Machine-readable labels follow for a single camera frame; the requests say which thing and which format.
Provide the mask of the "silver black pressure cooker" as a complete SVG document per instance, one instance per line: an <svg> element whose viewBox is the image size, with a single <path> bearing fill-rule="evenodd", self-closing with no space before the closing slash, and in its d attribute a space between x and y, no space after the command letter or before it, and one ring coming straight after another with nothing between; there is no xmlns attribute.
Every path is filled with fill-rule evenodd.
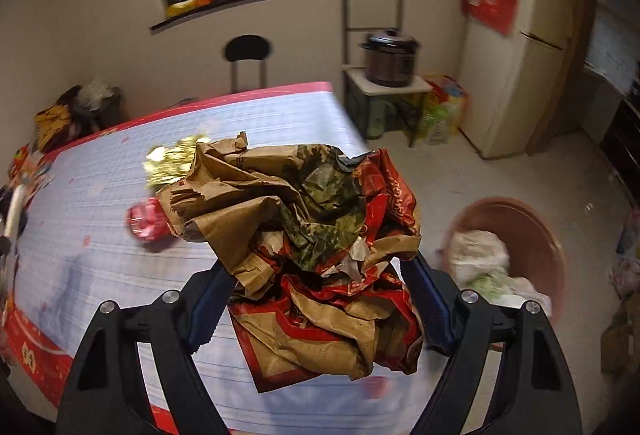
<svg viewBox="0 0 640 435"><path fill-rule="evenodd" d="M375 84L403 88L411 83L420 43L397 28L368 33L360 44L364 75Z"/></svg>

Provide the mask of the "black metal rack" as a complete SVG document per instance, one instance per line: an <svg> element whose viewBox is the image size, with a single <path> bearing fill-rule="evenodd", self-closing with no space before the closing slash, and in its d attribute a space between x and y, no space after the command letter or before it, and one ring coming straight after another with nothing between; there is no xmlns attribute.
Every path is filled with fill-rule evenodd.
<svg viewBox="0 0 640 435"><path fill-rule="evenodd" d="M361 67L360 44L369 33L400 30L404 23L404 0L341 0L342 66Z"/></svg>

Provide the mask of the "yellow orange snack packet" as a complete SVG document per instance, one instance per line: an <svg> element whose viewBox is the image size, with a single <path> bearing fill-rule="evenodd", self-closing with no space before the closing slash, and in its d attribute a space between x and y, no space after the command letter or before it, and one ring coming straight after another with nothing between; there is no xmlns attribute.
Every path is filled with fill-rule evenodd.
<svg viewBox="0 0 640 435"><path fill-rule="evenodd" d="M213 4L213 2L215 2L215 0L184 0L181 2L175 2L174 4L167 6L166 18L177 18L186 13L194 12L194 10L207 7L210 4Z"/></svg>

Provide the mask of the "black kitchen oven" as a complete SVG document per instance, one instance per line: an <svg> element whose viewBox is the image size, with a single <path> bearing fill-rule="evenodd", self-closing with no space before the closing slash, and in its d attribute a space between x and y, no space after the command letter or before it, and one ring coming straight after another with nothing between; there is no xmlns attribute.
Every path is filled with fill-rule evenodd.
<svg viewBox="0 0 640 435"><path fill-rule="evenodd" d="M600 147L624 184L630 199L639 205L639 78L628 93L606 87L604 110L608 127Z"/></svg>

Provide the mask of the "cream two-door refrigerator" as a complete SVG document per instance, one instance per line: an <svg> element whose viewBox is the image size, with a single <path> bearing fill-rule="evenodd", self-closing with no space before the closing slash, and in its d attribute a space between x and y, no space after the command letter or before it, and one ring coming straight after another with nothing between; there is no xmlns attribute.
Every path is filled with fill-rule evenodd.
<svg viewBox="0 0 640 435"><path fill-rule="evenodd" d="M518 0L507 36L467 18L458 71L469 96L462 132L484 159L519 155L558 82L573 0Z"/></svg>

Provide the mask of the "crushed red soda can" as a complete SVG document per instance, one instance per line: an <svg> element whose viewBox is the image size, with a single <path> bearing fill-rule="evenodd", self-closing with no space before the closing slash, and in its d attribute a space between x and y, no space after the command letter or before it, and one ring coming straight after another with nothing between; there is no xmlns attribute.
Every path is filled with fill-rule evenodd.
<svg viewBox="0 0 640 435"><path fill-rule="evenodd" d="M127 210L126 224L134 238L150 243L171 236L168 218L156 197L145 198Z"/></svg>

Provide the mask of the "small white side table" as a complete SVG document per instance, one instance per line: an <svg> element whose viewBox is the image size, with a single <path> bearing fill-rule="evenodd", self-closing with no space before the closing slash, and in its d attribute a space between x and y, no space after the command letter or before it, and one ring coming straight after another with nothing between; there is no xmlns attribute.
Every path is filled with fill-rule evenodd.
<svg viewBox="0 0 640 435"><path fill-rule="evenodd" d="M409 145L414 144L431 83L413 76L408 85L390 88L370 81L360 67L345 67L343 82L346 114L364 140L378 140L406 125Z"/></svg>

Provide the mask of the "cardboard box on floor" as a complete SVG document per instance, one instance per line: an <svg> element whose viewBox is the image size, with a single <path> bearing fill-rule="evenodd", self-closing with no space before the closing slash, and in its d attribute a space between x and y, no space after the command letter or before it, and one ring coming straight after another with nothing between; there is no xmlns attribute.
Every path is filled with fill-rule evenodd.
<svg viewBox="0 0 640 435"><path fill-rule="evenodd" d="M628 295L600 340L601 372L614 377L639 370L639 293Z"/></svg>

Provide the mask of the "red brown trash bin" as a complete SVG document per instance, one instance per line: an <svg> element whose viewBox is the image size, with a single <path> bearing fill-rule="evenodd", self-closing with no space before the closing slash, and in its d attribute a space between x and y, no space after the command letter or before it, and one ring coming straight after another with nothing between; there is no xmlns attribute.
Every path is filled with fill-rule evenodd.
<svg viewBox="0 0 640 435"><path fill-rule="evenodd" d="M455 233L486 230L494 233L510 255L515 277L527 278L538 292L551 299L551 322L557 323L564 305L566 257L551 229L526 203L508 197L477 200L452 221L442 240L440 267L451 269L450 243Z"/></svg>

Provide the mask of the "gold foil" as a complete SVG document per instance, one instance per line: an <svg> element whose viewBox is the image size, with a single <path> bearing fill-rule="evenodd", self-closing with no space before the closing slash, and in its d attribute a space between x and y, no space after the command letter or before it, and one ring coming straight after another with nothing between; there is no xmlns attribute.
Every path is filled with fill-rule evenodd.
<svg viewBox="0 0 640 435"><path fill-rule="evenodd" d="M172 145L153 147L143 162L146 186L160 188L181 180L191 169L196 146L206 144L209 140L206 135L193 135L181 138Z"/></svg>

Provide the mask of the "clear white plastic bag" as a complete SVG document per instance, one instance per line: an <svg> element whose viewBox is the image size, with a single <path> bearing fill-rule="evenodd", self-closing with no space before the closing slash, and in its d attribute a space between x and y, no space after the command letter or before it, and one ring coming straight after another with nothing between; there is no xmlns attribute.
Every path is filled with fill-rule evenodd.
<svg viewBox="0 0 640 435"><path fill-rule="evenodd" d="M520 308L526 301L534 301L552 315L548 295L539 293L527 278L510 275L509 251L494 233L456 231L448 247L447 273L461 290L471 289L497 306Z"/></svg>

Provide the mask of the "brown red paper bag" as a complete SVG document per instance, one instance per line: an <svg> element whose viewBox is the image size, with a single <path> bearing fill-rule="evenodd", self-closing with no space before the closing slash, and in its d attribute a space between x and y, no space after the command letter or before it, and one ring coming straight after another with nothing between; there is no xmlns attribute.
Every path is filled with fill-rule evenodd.
<svg viewBox="0 0 640 435"><path fill-rule="evenodd" d="M235 280L228 311L259 392L375 366L416 371L423 327L394 267L419 250L416 197L388 152L198 144L157 192L171 233Z"/></svg>

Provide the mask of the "colourful bags beside fridge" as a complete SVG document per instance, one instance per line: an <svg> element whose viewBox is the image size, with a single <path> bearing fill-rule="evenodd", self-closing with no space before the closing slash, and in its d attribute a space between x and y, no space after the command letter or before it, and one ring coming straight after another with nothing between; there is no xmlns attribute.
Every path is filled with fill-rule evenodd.
<svg viewBox="0 0 640 435"><path fill-rule="evenodd" d="M419 135L427 145L446 144L459 133L469 96L452 77L425 74L423 80L431 86L431 91L422 104Z"/></svg>

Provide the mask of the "yellow black bags pile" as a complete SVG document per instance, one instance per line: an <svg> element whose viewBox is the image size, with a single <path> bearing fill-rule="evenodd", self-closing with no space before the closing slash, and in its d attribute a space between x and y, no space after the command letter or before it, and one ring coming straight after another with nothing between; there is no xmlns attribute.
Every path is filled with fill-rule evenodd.
<svg viewBox="0 0 640 435"><path fill-rule="evenodd" d="M120 88L100 81L74 85L35 115L36 148L47 154L126 120Z"/></svg>

